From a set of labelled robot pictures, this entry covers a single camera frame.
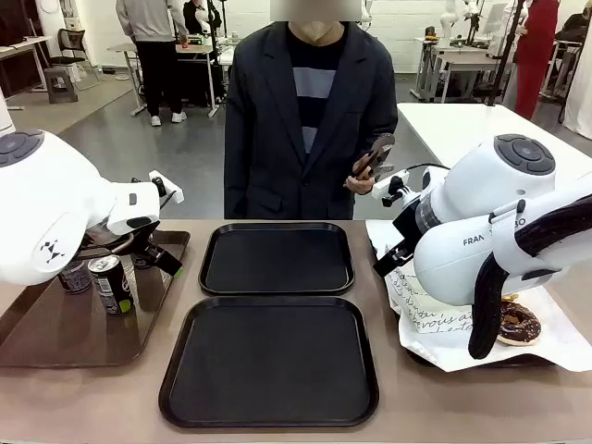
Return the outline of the person's left hand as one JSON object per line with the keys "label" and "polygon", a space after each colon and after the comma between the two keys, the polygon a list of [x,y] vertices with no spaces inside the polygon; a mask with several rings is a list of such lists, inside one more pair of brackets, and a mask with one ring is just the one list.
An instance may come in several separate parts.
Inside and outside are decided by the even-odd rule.
{"label": "person's left hand", "polygon": [[369,158],[369,154],[364,154],[353,164],[352,176],[348,176],[343,184],[345,189],[358,195],[366,195],[372,190],[376,181],[372,177]]}

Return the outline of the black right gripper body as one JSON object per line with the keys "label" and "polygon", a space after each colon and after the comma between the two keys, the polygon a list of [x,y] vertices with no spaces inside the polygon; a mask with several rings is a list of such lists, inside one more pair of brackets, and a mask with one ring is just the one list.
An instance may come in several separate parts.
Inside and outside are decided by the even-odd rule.
{"label": "black right gripper body", "polygon": [[395,229],[402,235],[403,243],[406,246],[415,246],[423,236],[415,220],[415,211],[419,203],[419,198],[415,198],[404,205],[399,215],[392,222]]}

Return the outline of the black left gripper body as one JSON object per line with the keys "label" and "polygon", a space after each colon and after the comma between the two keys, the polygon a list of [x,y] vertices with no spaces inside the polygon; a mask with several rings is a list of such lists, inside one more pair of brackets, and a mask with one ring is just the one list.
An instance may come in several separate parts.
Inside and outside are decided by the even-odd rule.
{"label": "black left gripper body", "polygon": [[109,231],[102,222],[88,228],[84,234],[85,255],[127,255],[142,253],[151,244],[153,233],[160,225],[159,221],[141,228],[134,228],[124,235],[116,235]]}

